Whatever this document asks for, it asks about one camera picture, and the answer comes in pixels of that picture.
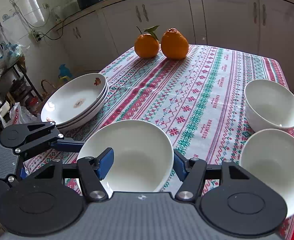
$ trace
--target striped tablecloth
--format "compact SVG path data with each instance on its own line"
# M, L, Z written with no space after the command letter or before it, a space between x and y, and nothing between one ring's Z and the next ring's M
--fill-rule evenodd
M146 120L164 130L186 158L211 164L225 159L238 163L253 133L245 117L245 85L253 79L269 79L287 87L275 60L203 45L190 45L181 61L168 60L161 51L155 58L141 59L131 48L101 73L110 85L106 103L90 122L67 132L66 137L87 140L109 123ZM289 132L294 136L294 129ZM53 158L71 163L76 157L50 150L31 159L27 168L32 172ZM78 190L74 179L67 184ZM172 171L163 190L175 194L180 185ZM207 181L204 191L217 185L217 181ZM281 234L290 239L293 229L294 216L286 220Z

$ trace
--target green stripe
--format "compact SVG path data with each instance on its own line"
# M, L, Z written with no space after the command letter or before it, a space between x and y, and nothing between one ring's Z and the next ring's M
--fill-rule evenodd
M212 89L214 87L214 83L217 77L217 73L220 67L220 63L223 57L223 51L224 49L219 48L217 50L217 54L211 69L211 72L208 75L207 83L204 85L204 88L202 90L202 93L200 95L200 98L196 104L196 107L194 109L192 117L189 119L188 125L186 126L186 129L182 133L182 137L177 142L178 147L176 147L176 150L178 150L182 155L186 154L186 149L190 145L190 141L194 137L194 133L197 131L198 124L200 123L200 119L204 113L204 110L206 109L206 105L208 103L208 100L210 98L210 94L212 92ZM172 170L169 180L171 177L175 174L174 170ZM167 181L164 185L164 188L169 186L169 182Z

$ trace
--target orange fruit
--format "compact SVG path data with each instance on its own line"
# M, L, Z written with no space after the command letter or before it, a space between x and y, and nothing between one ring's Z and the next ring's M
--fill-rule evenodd
M141 58L155 57L159 51L159 42L150 34L140 35L135 42L135 52Z
M168 29L161 38L161 51L167 58L180 60L188 53L188 41L175 28Z

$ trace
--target table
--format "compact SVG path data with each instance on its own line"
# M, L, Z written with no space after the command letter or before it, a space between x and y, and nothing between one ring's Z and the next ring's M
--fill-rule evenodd
M181 61L168 60L161 51L155 58L141 59L131 48L101 73L110 85L106 103L90 122L65 136L87 140L109 123L146 120L164 130L186 158L197 157L210 164L225 159L238 163L242 147L253 133L244 112L245 85L253 79L269 79L287 87L275 60L203 45L190 45ZM294 129L289 133L294 136ZM50 150L31 159L27 168L34 171L55 158L71 163L77 153ZM66 184L78 190L73 179ZM172 171L163 190L175 194L180 185ZM206 181L204 192L217 185L215 180ZM291 239L293 230L294 216L280 232Z

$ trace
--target bowl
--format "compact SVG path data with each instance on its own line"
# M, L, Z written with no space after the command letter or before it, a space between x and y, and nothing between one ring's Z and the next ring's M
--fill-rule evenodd
M88 111L103 95L107 81L99 73L75 78L59 88L41 110L41 121L66 124Z
M294 214L294 137L277 129L254 133L245 143L240 166L283 197Z
M77 159L97 157L107 147L112 147L115 155L113 166L101 181L109 198L113 191L158 192L167 182L174 150L168 136L156 125L141 120L111 123L85 142Z
M105 91L104 95L99 99L99 101L95 104L95 106L92 109L90 109L90 111L86 112L86 114L80 116L79 118L75 119L74 121L68 123L65 126L61 126L61 127L57 126L58 130L60 132L73 130L89 122L91 119L93 119L95 115L98 114L100 109L103 107L107 98L108 91L109 91L109 86L107 84L107 90Z
M294 95L274 81L249 82L245 86L245 110L247 122L255 132L294 127Z

